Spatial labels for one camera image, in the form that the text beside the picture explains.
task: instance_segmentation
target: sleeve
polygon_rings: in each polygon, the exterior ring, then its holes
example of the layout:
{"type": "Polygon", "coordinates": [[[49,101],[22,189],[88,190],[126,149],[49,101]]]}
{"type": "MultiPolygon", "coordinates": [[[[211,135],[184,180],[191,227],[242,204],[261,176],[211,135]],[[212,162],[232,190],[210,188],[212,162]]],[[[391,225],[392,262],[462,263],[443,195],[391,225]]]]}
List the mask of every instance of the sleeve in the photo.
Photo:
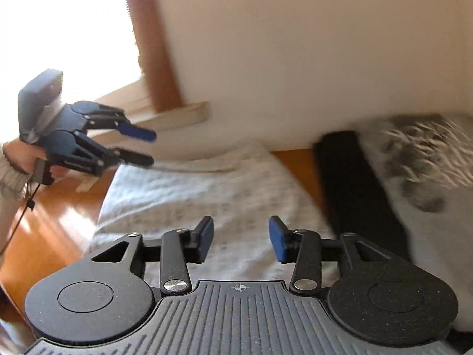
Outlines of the sleeve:
{"type": "Polygon", "coordinates": [[[15,171],[0,146],[0,251],[6,244],[11,223],[20,206],[23,188],[29,178],[30,175],[15,171]]]}

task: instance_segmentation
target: white crosshair symbol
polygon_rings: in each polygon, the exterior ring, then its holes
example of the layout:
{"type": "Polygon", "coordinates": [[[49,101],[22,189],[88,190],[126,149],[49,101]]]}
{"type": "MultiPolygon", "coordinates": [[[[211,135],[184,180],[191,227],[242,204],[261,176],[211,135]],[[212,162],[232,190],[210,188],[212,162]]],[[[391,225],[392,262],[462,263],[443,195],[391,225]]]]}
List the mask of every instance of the white crosshair symbol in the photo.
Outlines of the white crosshair symbol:
{"type": "Polygon", "coordinates": [[[247,286],[245,286],[245,285],[243,285],[243,284],[238,284],[238,285],[236,285],[236,286],[233,287],[233,288],[235,288],[237,291],[241,292],[241,291],[246,290],[246,289],[247,289],[247,286]]]}

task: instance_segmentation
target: ribbed panel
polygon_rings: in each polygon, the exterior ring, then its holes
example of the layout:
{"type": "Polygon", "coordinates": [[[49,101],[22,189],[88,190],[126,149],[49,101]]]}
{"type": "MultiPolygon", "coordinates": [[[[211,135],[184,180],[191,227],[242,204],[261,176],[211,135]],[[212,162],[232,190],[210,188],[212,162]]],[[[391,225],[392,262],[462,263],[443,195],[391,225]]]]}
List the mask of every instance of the ribbed panel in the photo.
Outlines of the ribbed panel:
{"type": "Polygon", "coordinates": [[[280,282],[200,282],[193,293],[165,298],[130,336],[96,348],[40,341],[27,355],[453,355],[441,343],[406,348],[372,345],[335,325],[320,302],[288,293],[280,282]]]}

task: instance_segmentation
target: folded white fabric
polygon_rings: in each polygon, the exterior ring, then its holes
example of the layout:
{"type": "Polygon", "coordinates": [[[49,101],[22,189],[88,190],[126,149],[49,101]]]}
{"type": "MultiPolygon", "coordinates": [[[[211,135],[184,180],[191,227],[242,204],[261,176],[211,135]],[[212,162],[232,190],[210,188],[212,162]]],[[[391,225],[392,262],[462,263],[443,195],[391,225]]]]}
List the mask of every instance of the folded white fabric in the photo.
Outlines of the folded white fabric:
{"type": "MultiPolygon", "coordinates": [[[[158,161],[152,169],[122,166],[108,190],[91,250],[138,231],[160,238],[177,228],[193,229],[214,219],[215,235],[205,263],[189,264],[192,282],[272,280],[289,283],[293,264],[277,263],[268,220],[278,215],[289,229],[333,238],[311,197],[264,147],[251,142],[224,155],[186,162],[158,161]]],[[[337,278],[326,264],[323,285],[337,278]]],[[[145,280],[159,282],[159,264],[149,263],[145,280]]]]}

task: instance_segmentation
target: brown wooden window trim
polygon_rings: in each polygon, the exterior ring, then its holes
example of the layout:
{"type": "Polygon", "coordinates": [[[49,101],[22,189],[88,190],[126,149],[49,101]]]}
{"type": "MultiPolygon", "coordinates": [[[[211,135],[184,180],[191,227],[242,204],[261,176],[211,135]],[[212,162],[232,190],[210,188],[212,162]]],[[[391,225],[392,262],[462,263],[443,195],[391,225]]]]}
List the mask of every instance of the brown wooden window trim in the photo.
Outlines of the brown wooden window trim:
{"type": "Polygon", "coordinates": [[[127,5],[140,53],[139,64],[154,110],[164,112],[182,107],[157,0],[127,0],[127,5]]]}

